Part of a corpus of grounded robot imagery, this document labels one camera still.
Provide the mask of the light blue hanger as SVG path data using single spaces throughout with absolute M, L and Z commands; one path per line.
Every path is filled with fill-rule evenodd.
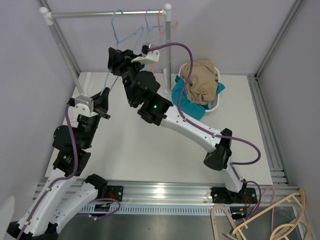
M 137 42 L 134 45 L 133 50 L 139 51 L 141 49 L 141 46 L 145 43 L 152 43 L 158 46 L 161 43 L 161 40 L 165 36 L 166 30 L 165 30 L 165 21 L 161 22 L 161 17 L 163 16 L 163 8 L 161 8 L 157 12 L 157 24 L 151 25 L 148 22 L 148 14 L 151 12 L 150 9 L 148 9 L 145 13 L 144 20 L 145 20 L 145 27 L 142 27 L 142 34 L 138 38 Z
M 123 42 L 125 42 L 126 40 L 128 40 L 129 38 L 133 37 L 133 36 L 137 36 L 139 34 L 139 37 L 137 39 L 137 41 L 135 42 L 134 48 L 137 46 L 139 40 L 142 38 L 143 33 L 144 33 L 144 27 L 141 26 L 140 28 L 137 28 L 135 31 L 133 31 L 131 34 L 127 35 L 126 37 L 119 39 L 119 36 L 117 34 L 116 28 L 115 28 L 115 23 L 114 23 L 114 19 L 117 15 L 121 15 L 124 16 L 124 12 L 121 9 L 117 9 L 112 13 L 112 17 L 111 17 L 111 27 L 112 27 L 112 32 L 115 38 L 115 46 L 116 49 L 119 48 L 119 45 Z

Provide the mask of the pink wire hanger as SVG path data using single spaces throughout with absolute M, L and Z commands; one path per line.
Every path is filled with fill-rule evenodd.
M 147 17 L 145 17 L 145 23 L 147 26 L 147 34 L 145 36 L 145 42 L 147 40 L 154 40 L 152 43 L 156 46 L 162 45 L 166 43 L 166 33 L 168 30 L 166 30 L 166 21 L 165 17 L 162 17 L 160 11 L 163 9 L 161 8 L 157 13 L 157 25 L 155 26 L 149 26 Z M 170 23 L 170 37 L 169 40 L 173 41 L 177 31 L 179 28 L 179 21 L 175 20 Z

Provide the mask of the beige tank top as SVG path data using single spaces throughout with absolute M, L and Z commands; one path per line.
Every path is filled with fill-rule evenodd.
M 215 84 L 215 82 L 210 81 L 209 83 L 207 83 L 207 86 L 206 86 L 205 79 L 206 79 L 205 76 L 199 77 L 199 79 L 197 79 L 197 80 L 193 79 L 193 81 L 192 81 L 193 83 L 191 85 L 190 84 L 191 76 L 190 76 L 189 82 L 185 88 L 186 94 L 187 94 L 187 99 L 190 102 L 197 103 L 199 105 L 207 105 L 207 102 L 210 102 L 210 101 L 212 101 L 212 99 L 215 98 L 215 96 L 216 96 L 215 85 L 211 85 L 211 93 L 209 93 L 209 91 L 210 91 L 209 83 Z

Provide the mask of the teal t shirt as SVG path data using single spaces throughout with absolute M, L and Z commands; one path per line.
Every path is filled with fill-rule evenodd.
M 175 83 L 176 84 L 173 87 L 171 92 L 171 98 L 172 98 L 173 104 L 177 106 L 178 98 L 185 82 L 182 78 L 180 78 L 177 75 L 175 78 Z M 199 121 L 203 116 L 208 115 L 210 112 L 213 112 L 218 107 L 219 94 L 224 89 L 225 89 L 225 86 L 219 82 L 216 90 L 216 93 L 217 93 L 216 99 L 212 103 L 208 104 L 208 106 L 210 107 L 210 110 L 205 110 L 203 105 L 200 105 L 195 102 L 190 102 L 187 98 L 187 92 L 186 90 L 184 90 L 180 98 L 180 108 L 185 114 Z

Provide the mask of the dark blue t shirt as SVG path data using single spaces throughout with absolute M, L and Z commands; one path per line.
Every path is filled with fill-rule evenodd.
M 209 111 L 209 110 L 210 110 L 210 107 L 209 107 L 208 104 L 207 104 L 207 105 L 203 105 L 203 108 L 204 108 L 206 111 Z

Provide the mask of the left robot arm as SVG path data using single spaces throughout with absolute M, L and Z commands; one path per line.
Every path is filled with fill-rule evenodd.
M 65 108 L 66 124 L 59 126 L 53 134 L 52 145 L 58 155 L 52 171 L 27 213 L 20 220 L 9 223 L 6 232 L 11 237 L 17 240 L 56 240 L 82 207 L 107 197 L 107 180 L 91 174 L 74 196 L 59 205 L 89 161 L 91 153 L 86 150 L 92 146 L 100 120 L 110 118 L 109 92 L 106 87 L 89 98 L 80 95 L 69 99 Z

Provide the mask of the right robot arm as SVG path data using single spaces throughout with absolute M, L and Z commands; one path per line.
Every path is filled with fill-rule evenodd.
M 210 169 L 223 172 L 224 187 L 211 188 L 214 203 L 243 203 L 248 198 L 247 181 L 240 179 L 232 169 L 232 131 L 211 129 L 187 115 L 178 107 L 159 95 L 160 84 L 154 74 L 144 71 L 145 65 L 157 63 L 159 50 L 149 51 L 143 46 L 141 54 L 132 50 L 108 49 L 110 72 L 122 78 L 128 104 L 137 109 L 138 115 L 149 124 L 171 129 L 203 147 L 207 154 L 203 163 Z

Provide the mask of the metal clothes rack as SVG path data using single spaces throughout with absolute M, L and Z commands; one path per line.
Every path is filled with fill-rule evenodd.
M 71 73 L 72 79 L 75 83 L 75 87 L 78 91 L 78 95 L 76 97 L 78 97 L 79 95 L 83 95 L 83 96 L 87 96 L 87 85 L 81 85 L 81 83 L 79 82 L 79 75 L 80 75 L 80 70 L 78 69 L 78 65 L 76 63 L 75 58 L 73 57 L 71 50 L 69 49 L 69 47 L 67 46 L 67 42 L 65 41 L 63 34 L 58 26 L 58 24 L 56 23 L 56 21 L 53 18 L 53 13 L 49 10 L 49 5 L 46 2 L 46 0 L 38 0 L 38 3 L 40 5 L 39 8 L 39 13 L 42 15 L 46 25 L 49 27 L 49 30 L 57 44 L 57 47 L 60 50 L 60 53 L 66 63 L 66 66 L 69 69 L 69 72 Z M 165 4 L 164 8 L 165 10 L 163 10 L 163 16 L 165 16 L 166 14 L 168 14 L 171 10 L 169 10 L 169 7 L 171 7 L 171 5 L 168 3 Z M 143 15 L 145 16 L 147 11 L 124 11 L 124 16 L 138 16 L 138 15 Z M 148 15 L 157 15 L 158 10 L 156 11 L 150 11 L 150 13 Z M 80 17 L 80 18 L 84 18 L 84 17 L 107 17 L 107 16 L 111 16 L 112 17 L 113 12 L 78 12 L 78 13 L 68 13 L 65 17 L 66 18 L 73 18 L 73 17 Z M 168 30 L 168 33 L 165 34 L 166 37 L 166 41 L 169 43 L 169 35 L 170 35 L 170 31 L 169 27 L 167 27 L 167 25 L 169 24 L 169 21 L 167 21 L 169 18 L 167 16 L 165 16 L 165 29 Z M 163 69 L 163 74 L 161 73 L 160 75 L 163 75 L 163 82 L 162 85 L 160 85 L 160 93 L 164 93 L 165 96 L 168 96 L 171 93 L 171 87 L 169 87 L 169 84 L 171 84 L 171 77 L 169 77 L 169 73 L 171 73 L 171 70 L 169 69 L 167 71 L 166 68 Z

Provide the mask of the white perforated plastic basket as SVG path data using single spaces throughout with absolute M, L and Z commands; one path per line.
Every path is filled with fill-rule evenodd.
M 185 63 L 180 67 L 178 76 L 181 79 L 187 80 L 190 66 L 191 66 L 190 63 Z M 199 60 L 194 62 L 191 78 L 189 82 L 192 85 L 192 83 L 194 82 L 193 80 L 198 80 L 199 77 L 204 79 L 203 77 L 205 77 L 205 86 L 207 86 L 208 85 L 207 83 L 209 83 L 209 87 L 210 87 L 210 91 L 208 91 L 209 93 L 212 92 L 211 91 L 212 85 L 216 87 L 215 98 L 212 99 L 212 101 L 208 101 L 207 105 L 202 105 L 205 110 L 204 116 L 210 114 L 211 112 L 213 112 L 218 108 L 219 100 L 220 100 L 219 93 L 225 89 L 225 86 L 222 83 L 220 83 L 219 70 L 216 67 L 214 68 L 213 67 L 214 65 L 210 60 Z

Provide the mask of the beige wooden hangers pile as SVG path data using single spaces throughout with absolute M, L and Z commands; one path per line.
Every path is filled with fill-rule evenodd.
M 308 221 L 304 218 L 305 215 L 305 208 L 306 208 L 306 196 L 305 191 L 303 188 L 300 188 L 298 192 L 294 192 L 289 194 L 288 196 L 284 197 L 283 199 L 279 200 L 278 202 L 275 202 L 275 194 L 272 195 L 271 205 L 267 207 L 266 209 L 260 211 L 259 213 L 256 213 L 254 216 L 249 217 L 247 220 L 245 220 L 243 223 L 236 224 L 235 221 L 232 219 L 231 213 L 228 212 L 227 208 L 224 205 L 221 204 L 215 204 L 211 210 L 210 210 L 210 219 L 211 219 L 211 226 L 212 226 L 212 232 L 213 232 L 213 238 L 215 240 L 219 239 L 219 230 L 218 230 L 218 224 L 216 221 L 216 211 L 221 210 L 224 212 L 230 226 L 231 226 L 231 232 L 230 233 L 224 233 L 223 235 L 230 239 L 230 240 L 246 240 L 247 237 L 244 234 L 243 230 L 247 229 L 252 222 L 254 222 L 256 219 L 262 217 L 262 215 L 271 212 L 270 220 L 267 221 L 268 224 L 270 224 L 270 240 L 288 240 L 289 235 L 291 232 L 293 232 L 297 227 L 303 226 L 304 228 L 304 240 L 311 240 L 313 238 L 312 231 L 310 224 Z M 296 218 L 291 220 L 288 223 L 283 223 L 277 227 L 274 226 L 275 223 L 275 208 L 281 205 L 284 202 L 294 202 L 296 205 L 299 206 L 298 215 Z

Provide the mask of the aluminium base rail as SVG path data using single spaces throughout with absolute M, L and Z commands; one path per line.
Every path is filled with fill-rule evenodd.
M 64 193 L 58 206 L 71 198 L 81 189 L 84 179 L 76 180 Z M 208 215 L 218 198 L 211 188 L 222 187 L 213 183 L 167 183 L 147 181 L 108 180 L 108 186 L 116 197 L 120 197 L 121 214 L 153 215 Z M 260 207 L 268 207 L 274 196 L 274 203 L 285 197 L 299 193 L 299 188 L 287 185 L 276 185 L 275 190 L 268 189 L 261 199 Z

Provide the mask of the aluminium corner frame post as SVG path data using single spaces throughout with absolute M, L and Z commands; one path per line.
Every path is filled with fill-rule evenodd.
M 275 38 L 273 39 L 269 49 L 267 50 L 261 64 L 258 67 L 257 72 L 255 73 L 255 78 L 258 80 L 262 75 L 263 71 L 271 61 L 272 57 L 276 53 L 277 49 L 279 48 L 281 42 L 283 41 L 284 37 L 286 36 L 288 30 L 290 29 L 291 25 L 293 24 L 295 18 L 297 17 L 299 11 L 301 10 L 305 0 L 295 0 L 293 5 L 290 7 L 289 12 L 287 13 L 283 23 L 281 24 Z

